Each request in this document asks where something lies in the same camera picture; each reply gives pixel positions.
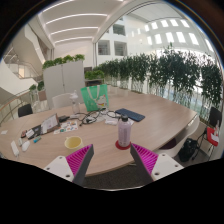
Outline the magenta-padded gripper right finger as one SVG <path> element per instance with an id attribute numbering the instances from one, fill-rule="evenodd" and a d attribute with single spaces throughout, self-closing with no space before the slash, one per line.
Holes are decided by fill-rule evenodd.
<path id="1" fill-rule="evenodd" d="M 130 153 L 145 184 L 183 169 L 181 164 L 166 153 L 157 154 L 134 143 L 131 144 Z"/>

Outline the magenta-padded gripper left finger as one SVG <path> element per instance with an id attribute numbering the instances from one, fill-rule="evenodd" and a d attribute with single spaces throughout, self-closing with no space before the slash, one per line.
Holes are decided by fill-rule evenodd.
<path id="1" fill-rule="evenodd" d="M 93 155 L 94 148 L 93 145 L 90 144 L 73 152 L 67 157 L 56 157 L 45 167 L 45 170 L 81 186 Z"/>

